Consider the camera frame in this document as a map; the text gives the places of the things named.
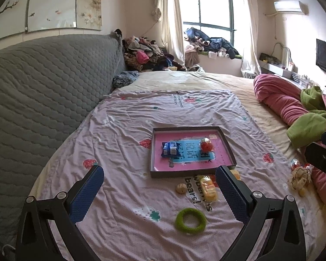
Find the cream scrunchie toy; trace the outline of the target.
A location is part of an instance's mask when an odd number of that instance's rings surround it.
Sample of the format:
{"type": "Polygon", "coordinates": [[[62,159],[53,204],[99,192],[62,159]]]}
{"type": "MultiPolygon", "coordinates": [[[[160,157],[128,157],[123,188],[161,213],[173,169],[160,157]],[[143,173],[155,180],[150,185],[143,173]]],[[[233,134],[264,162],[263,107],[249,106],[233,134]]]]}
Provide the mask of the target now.
{"type": "Polygon", "coordinates": [[[289,186],[297,191],[305,188],[311,182],[309,169],[305,167],[296,167],[288,179],[289,186]]]}

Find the window frame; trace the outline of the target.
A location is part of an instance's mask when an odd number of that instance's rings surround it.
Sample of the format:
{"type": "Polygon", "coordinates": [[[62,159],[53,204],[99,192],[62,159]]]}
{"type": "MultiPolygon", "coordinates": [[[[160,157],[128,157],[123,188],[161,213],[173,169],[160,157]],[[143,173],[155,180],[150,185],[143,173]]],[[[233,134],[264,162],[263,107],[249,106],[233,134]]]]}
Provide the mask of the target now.
{"type": "Polygon", "coordinates": [[[234,42],[233,0],[180,0],[183,30],[191,27],[210,38],[234,42]]]}

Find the blue cookie packet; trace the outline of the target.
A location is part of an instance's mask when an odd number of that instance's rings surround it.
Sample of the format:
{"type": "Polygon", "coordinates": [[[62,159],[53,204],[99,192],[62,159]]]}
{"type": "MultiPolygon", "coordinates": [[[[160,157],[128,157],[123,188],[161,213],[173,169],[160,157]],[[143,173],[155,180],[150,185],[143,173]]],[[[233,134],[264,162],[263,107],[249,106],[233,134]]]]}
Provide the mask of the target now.
{"type": "Polygon", "coordinates": [[[181,143],[178,141],[167,141],[162,143],[162,153],[163,158],[179,158],[181,143]]]}

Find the white curtain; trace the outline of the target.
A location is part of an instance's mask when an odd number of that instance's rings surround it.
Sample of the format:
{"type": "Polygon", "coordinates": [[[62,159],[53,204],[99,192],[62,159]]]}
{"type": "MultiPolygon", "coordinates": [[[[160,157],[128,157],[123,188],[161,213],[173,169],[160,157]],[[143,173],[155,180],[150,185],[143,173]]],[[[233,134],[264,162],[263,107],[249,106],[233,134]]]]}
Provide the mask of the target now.
{"type": "Polygon", "coordinates": [[[256,77],[261,68],[258,62],[258,0],[243,0],[244,3],[244,51],[241,65],[243,77],[256,77]]]}
{"type": "Polygon", "coordinates": [[[152,17],[161,24],[161,41],[179,64],[185,63],[180,0],[152,0],[152,17]]]}

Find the pile of clothes by bed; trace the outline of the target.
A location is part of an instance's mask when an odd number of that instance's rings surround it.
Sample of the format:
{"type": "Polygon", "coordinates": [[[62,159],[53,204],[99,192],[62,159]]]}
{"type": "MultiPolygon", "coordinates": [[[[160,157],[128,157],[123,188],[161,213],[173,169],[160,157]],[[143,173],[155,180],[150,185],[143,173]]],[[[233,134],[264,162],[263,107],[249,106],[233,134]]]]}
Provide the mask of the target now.
{"type": "Polygon", "coordinates": [[[132,36],[122,40],[125,65],[138,72],[147,71],[186,71],[184,65],[176,62],[175,57],[165,48],[158,46],[156,40],[132,36]]]}

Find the pink rolled blanket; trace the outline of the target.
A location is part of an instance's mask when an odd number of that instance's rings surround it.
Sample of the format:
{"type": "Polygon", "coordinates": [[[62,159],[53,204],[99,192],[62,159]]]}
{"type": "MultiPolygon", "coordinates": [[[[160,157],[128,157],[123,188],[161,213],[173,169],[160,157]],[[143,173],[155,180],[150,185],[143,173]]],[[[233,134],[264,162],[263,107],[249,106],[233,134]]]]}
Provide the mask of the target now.
{"type": "MultiPolygon", "coordinates": [[[[269,106],[290,126],[299,116],[308,113],[300,102],[301,90],[294,84],[271,74],[260,74],[254,79],[254,94],[258,101],[269,106]]],[[[326,106],[326,94],[323,93],[326,106]]]]}

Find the white curtain left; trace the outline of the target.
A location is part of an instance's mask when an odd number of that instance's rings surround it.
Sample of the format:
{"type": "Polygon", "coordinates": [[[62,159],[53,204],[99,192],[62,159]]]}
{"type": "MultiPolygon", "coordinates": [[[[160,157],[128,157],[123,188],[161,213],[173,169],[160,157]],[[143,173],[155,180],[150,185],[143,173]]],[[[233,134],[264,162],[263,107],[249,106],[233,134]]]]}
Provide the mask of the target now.
{"type": "Polygon", "coordinates": [[[180,0],[152,0],[152,17],[161,24],[161,41],[179,64],[185,63],[180,0]]]}

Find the small yellow ball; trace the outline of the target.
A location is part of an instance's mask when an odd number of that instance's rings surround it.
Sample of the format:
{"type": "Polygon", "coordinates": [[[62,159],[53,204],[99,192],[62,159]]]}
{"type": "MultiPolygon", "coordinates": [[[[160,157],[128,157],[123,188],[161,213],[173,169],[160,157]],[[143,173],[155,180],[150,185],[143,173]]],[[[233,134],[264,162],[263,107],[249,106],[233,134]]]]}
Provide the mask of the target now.
{"type": "Polygon", "coordinates": [[[300,197],[305,197],[305,195],[306,195],[306,189],[305,189],[305,188],[301,188],[301,189],[299,190],[299,196],[300,196],[300,197]]]}

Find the white curtain right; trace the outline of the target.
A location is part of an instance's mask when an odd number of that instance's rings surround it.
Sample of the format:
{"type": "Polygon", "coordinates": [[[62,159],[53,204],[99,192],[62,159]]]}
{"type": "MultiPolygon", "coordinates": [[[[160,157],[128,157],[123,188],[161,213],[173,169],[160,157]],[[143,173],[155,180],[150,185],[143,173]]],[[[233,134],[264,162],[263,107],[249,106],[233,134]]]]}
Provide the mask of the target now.
{"type": "Polygon", "coordinates": [[[256,77],[261,68],[258,62],[258,0],[243,0],[244,3],[244,51],[241,65],[243,77],[256,77]]]}

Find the red egg toy packet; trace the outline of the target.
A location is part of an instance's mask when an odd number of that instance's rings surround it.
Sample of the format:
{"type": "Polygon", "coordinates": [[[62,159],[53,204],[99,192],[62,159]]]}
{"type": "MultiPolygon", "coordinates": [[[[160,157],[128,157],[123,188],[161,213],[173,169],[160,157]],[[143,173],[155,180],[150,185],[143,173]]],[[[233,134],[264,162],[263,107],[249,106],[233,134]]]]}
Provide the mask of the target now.
{"type": "Polygon", "coordinates": [[[209,138],[204,137],[200,140],[200,149],[203,153],[212,152],[214,149],[212,141],[209,138]]]}

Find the grey quilted headboard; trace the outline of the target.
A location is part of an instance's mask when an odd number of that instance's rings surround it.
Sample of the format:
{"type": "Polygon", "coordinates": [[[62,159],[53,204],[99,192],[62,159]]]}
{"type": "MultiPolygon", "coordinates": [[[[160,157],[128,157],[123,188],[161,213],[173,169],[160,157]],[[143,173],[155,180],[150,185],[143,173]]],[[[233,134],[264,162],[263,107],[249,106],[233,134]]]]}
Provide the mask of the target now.
{"type": "Polygon", "coordinates": [[[72,34],[0,50],[0,245],[54,152],[125,69],[122,37],[72,34]]]}

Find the small shiny snack packet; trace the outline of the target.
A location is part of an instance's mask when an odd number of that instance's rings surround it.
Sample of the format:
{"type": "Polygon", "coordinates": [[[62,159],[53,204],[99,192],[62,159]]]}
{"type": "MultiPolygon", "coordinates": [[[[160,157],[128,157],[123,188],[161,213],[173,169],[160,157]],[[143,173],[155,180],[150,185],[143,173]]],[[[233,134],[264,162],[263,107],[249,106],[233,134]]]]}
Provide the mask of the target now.
{"type": "Polygon", "coordinates": [[[290,169],[293,171],[297,167],[301,167],[301,162],[298,159],[292,159],[290,162],[290,169]]]}

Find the yellow rice cracker packet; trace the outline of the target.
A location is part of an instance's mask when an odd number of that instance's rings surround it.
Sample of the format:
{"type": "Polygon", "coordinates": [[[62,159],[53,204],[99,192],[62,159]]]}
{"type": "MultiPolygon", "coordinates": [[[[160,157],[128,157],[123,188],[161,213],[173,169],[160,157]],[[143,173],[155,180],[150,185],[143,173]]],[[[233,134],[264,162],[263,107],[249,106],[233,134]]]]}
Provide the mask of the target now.
{"type": "Polygon", "coordinates": [[[198,182],[200,184],[199,188],[202,191],[203,201],[207,203],[216,202],[218,200],[218,194],[216,187],[211,180],[210,176],[197,176],[198,182]]]}

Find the floral wall painting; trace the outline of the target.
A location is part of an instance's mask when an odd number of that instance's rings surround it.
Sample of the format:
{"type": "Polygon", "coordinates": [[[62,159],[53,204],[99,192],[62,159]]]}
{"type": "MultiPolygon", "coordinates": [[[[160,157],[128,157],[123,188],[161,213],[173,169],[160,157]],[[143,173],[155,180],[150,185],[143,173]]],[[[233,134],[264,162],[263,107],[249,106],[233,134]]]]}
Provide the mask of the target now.
{"type": "Polygon", "coordinates": [[[5,0],[0,39],[59,28],[102,29],[101,0],[5,0]]]}

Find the brown walnut ball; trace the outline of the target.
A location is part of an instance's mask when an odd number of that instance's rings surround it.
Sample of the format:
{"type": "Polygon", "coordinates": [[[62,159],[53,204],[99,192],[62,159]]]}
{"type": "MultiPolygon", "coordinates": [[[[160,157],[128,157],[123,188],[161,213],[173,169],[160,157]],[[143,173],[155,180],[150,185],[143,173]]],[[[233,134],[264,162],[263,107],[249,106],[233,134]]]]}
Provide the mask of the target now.
{"type": "Polygon", "coordinates": [[[184,183],[180,183],[180,184],[178,184],[178,185],[176,186],[175,191],[176,191],[178,194],[186,194],[187,189],[188,189],[188,188],[187,188],[186,184],[184,184],[184,183]]]}

